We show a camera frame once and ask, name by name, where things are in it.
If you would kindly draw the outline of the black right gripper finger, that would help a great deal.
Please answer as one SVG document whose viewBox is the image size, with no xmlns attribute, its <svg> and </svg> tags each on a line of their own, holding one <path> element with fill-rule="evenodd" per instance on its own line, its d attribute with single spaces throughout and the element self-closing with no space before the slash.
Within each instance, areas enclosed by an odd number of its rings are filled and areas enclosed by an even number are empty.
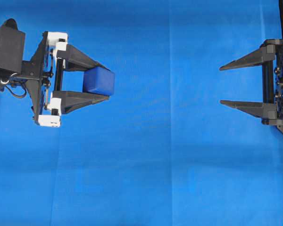
<svg viewBox="0 0 283 226">
<path fill-rule="evenodd" d="M 221 104 L 261 118 L 263 124 L 277 124 L 276 104 L 221 100 Z"/>
<path fill-rule="evenodd" d="M 220 71 L 231 70 L 237 68 L 259 66 L 263 63 L 273 61 L 275 59 L 276 47 L 275 45 L 262 46 L 259 49 L 234 60 L 219 68 Z"/>
</svg>

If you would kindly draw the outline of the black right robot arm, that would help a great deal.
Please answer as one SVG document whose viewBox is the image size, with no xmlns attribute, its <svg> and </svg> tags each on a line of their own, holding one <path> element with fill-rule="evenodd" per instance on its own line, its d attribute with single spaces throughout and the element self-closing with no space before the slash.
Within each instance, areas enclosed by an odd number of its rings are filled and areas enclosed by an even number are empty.
<svg viewBox="0 0 283 226">
<path fill-rule="evenodd" d="M 222 100 L 220 103 L 260 118 L 262 124 L 275 126 L 283 134 L 283 39 L 268 39 L 259 49 L 234 60 L 221 71 L 262 67 L 262 102 Z"/>
</svg>

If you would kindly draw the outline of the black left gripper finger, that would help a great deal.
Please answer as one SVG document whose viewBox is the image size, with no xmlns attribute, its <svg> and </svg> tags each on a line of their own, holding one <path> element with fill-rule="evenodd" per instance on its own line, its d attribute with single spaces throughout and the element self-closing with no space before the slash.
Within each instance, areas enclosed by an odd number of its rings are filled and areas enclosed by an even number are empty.
<svg viewBox="0 0 283 226">
<path fill-rule="evenodd" d="M 104 65 L 91 59 L 73 45 L 67 44 L 66 50 L 58 50 L 57 57 L 65 60 L 65 71 L 87 71 L 95 67 L 107 69 Z"/>
<path fill-rule="evenodd" d="M 109 96 L 75 91 L 53 91 L 53 98 L 61 99 L 61 115 L 108 100 Z"/>
</svg>

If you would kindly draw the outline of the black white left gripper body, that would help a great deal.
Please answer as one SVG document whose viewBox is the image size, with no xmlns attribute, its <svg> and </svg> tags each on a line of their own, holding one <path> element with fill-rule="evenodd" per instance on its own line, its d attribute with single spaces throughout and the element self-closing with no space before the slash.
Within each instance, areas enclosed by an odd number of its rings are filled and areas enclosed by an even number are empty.
<svg viewBox="0 0 283 226">
<path fill-rule="evenodd" d="M 56 128 L 61 125 L 61 99 L 49 95 L 53 72 L 52 69 L 48 71 L 47 67 L 51 57 L 51 67 L 56 63 L 64 69 L 64 60 L 57 58 L 57 52 L 66 50 L 67 41 L 67 33 L 44 32 L 30 61 L 23 61 L 21 77 L 25 80 L 25 88 L 32 101 L 33 120 L 37 125 Z"/>
</svg>

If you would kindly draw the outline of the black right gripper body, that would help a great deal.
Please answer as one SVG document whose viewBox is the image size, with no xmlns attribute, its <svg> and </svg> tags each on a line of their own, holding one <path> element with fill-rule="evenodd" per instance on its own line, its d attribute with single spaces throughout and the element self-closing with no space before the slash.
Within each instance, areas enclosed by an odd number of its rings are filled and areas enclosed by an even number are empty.
<svg viewBox="0 0 283 226">
<path fill-rule="evenodd" d="M 278 122 L 275 125 L 283 125 L 283 39 L 266 40 L 261 47 L 263 48 L 263 100 L 276 105 Z"/>
</svg>

